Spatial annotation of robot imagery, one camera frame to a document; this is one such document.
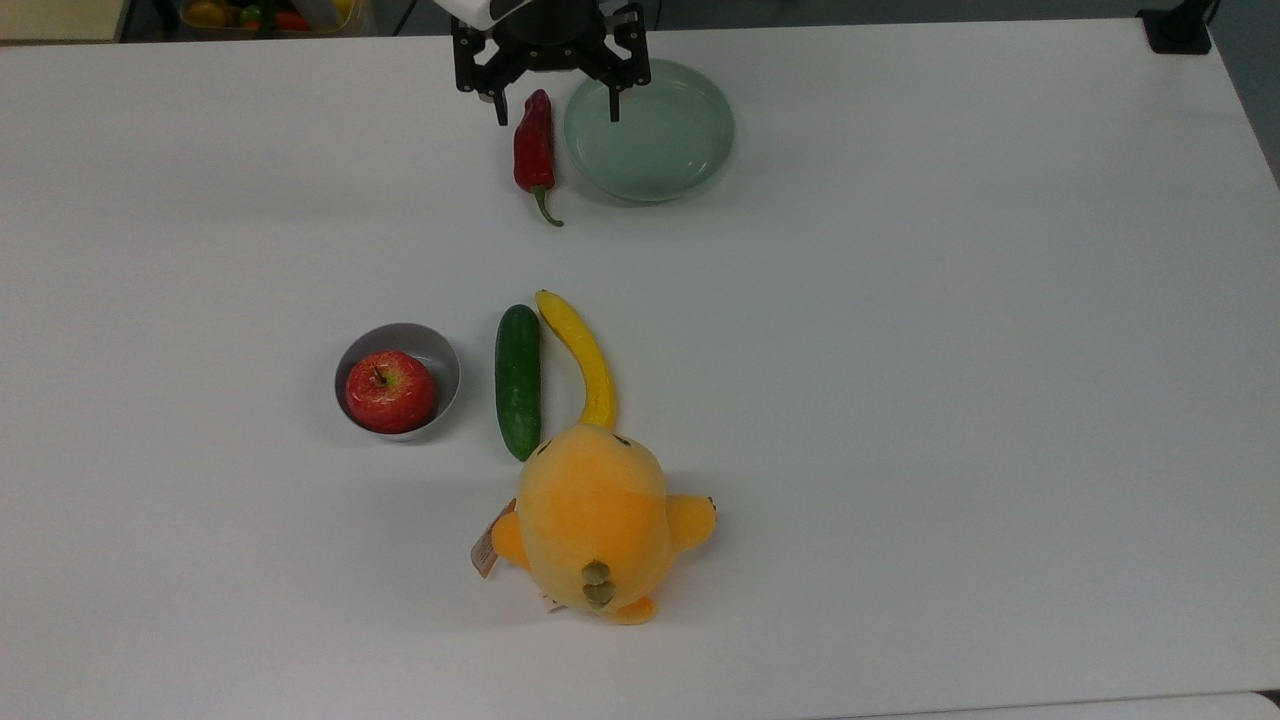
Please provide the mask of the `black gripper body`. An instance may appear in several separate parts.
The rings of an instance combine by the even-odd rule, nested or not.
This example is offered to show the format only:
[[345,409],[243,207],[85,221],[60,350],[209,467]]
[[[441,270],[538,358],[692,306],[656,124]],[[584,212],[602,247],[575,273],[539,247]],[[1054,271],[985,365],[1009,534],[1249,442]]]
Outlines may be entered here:
[[486,99],[486,68],[498,64],[511,85],[563,70],[603,85],[614,63],[625,64],[626,90],[652,82],[640,1],[454,1],[452,50],[456,88]]

